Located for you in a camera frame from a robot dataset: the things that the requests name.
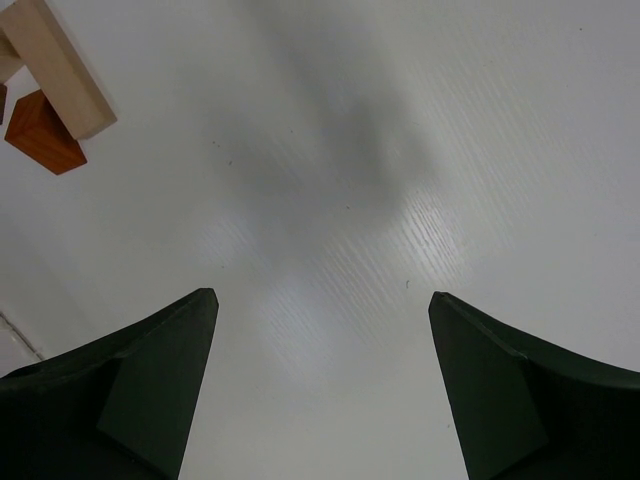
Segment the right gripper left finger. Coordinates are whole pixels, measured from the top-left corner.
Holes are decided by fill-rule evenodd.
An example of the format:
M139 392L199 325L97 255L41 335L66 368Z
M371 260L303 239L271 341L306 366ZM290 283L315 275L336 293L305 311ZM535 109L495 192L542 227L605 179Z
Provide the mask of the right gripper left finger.
M200 288L3 376L2 478L178 478L218 310Z

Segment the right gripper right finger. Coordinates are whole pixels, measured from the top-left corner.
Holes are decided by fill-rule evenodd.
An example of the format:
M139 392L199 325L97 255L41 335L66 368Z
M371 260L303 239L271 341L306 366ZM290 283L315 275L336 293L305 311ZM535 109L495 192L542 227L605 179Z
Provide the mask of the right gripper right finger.
M445 292L429 320L471 479L636 479L639 375Z

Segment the long light wood block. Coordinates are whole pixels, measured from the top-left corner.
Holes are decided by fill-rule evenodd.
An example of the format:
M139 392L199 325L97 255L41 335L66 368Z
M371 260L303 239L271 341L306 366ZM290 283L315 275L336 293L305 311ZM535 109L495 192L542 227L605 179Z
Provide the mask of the long light wood block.
M89 139L117 121L46 2L13 2L1 12L1 29L74 139Z

